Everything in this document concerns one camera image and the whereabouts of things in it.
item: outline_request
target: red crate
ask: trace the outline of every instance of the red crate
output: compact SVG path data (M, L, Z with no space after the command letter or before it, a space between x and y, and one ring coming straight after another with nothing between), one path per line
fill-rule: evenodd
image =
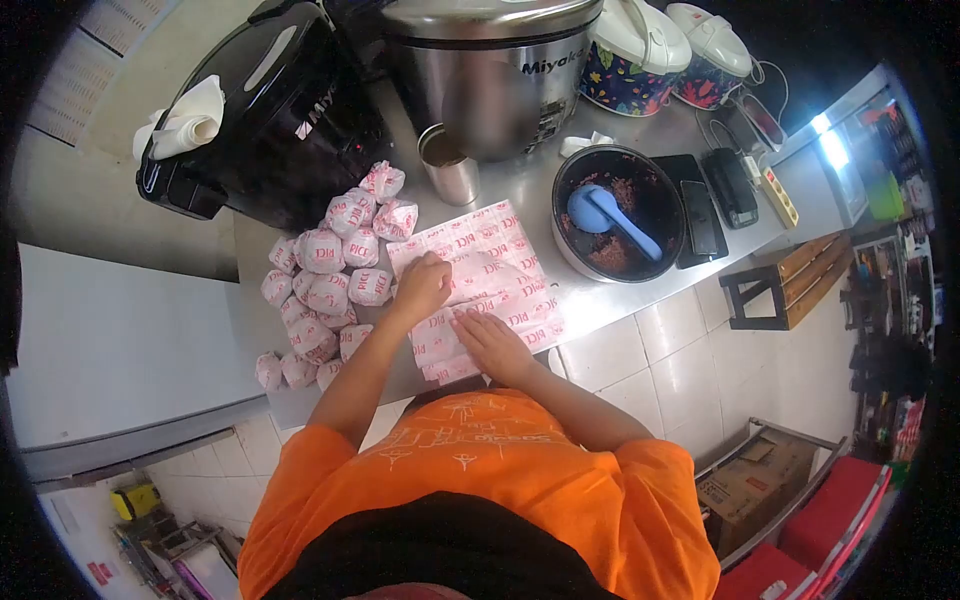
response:
M777 581L786 584L780 598L802 600L810 597L815 578L816 573L791 559L776 546L764 542L742 563L720 576L713 600L759 598Z
M857 544L889 480L888 467L841 457L820 490L783 526L780 550L822 580L832 578L828 571L835 573L840 555Z

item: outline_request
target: stainless steel cup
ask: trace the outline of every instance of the stainless steel cup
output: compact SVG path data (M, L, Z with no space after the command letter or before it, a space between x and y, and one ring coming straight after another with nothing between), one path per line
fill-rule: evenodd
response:
M476 199L480 193L477 162L456 149L443 123L423 132L417 150L441 200L453 206L463 206Z

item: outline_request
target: wooden stool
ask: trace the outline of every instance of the wooden stool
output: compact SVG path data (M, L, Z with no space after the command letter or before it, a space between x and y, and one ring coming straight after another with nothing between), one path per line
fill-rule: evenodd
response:
M853 248L846 232L810 240L772 265L720 277L720 286L730 290L733 317L730 329L778 329L796 327L833 287L853 261ZM740 284L753 283L743 292ZM774 295L776 317L747 317L743 305L763 292Z

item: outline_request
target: white rice cooker lid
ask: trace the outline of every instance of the white rice cooker lid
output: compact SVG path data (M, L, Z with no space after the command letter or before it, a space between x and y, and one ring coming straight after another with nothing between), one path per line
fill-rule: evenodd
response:
M690 64L684 32L643 0L605 0L593 38L655 75L679 73Z
M727 19L683 3L669 5L666 14L684 32L698 55L736 77L750 75L750 53Z

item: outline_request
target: yellow container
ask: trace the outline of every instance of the yellow container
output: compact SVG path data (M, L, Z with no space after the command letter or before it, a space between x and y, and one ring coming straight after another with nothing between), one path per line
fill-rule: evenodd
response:
M110 493L113 508L120 518L132 521L144 516L160 504L160 494L152 483L114 490Z

